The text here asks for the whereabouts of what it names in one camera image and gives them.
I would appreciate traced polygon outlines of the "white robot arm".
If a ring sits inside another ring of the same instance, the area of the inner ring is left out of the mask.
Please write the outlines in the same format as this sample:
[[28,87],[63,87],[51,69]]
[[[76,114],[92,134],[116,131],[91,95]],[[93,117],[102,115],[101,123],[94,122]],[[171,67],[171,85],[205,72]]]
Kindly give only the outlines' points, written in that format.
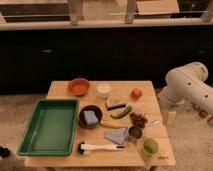
[[200,62],[192,62],[171,69],[165,76],[166,86],[158,93],[164,124],[173,120],[173,108],[189,100],[213,115],[213,88],[205,83],[207,67]]

